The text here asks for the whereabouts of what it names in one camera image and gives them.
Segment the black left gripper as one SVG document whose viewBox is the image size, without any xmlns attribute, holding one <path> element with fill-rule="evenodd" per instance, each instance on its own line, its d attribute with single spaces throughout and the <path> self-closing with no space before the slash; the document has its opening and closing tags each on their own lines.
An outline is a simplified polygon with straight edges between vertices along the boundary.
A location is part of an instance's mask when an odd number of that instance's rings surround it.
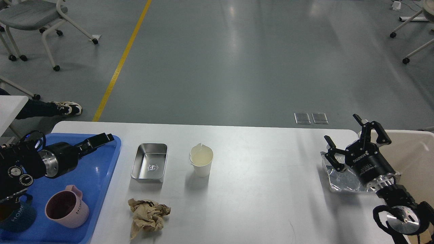
<svg viewBox="0 0 434 244">
<path fill-rule="evenodd" d="M 79 156 L 86 156 L 114 140 L 112 134 L 101 133 L 89 137 L 75 146 L 66 142 L 46 146 L 38 152 L 45 166 L 44 176 L 55 179 L 71 172 L 76 169 Z"/>
</svg>

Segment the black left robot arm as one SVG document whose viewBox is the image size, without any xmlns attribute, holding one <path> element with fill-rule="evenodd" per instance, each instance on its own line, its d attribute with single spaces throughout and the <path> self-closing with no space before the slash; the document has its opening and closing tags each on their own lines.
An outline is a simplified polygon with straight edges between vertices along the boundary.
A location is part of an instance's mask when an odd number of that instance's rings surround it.
<svg viewBox="0 0 434 244">
<path fill-rule="evenodd" d="M 112 134 L 98 134 L 71 145 L 47 145 L 41 131 L 30 131 L 17 143 L 1 145 L 1 203 L 15 201 L 36 179 L 56 179 L 74 170 L 80 159 L 114 141 Z"/>
</svg>

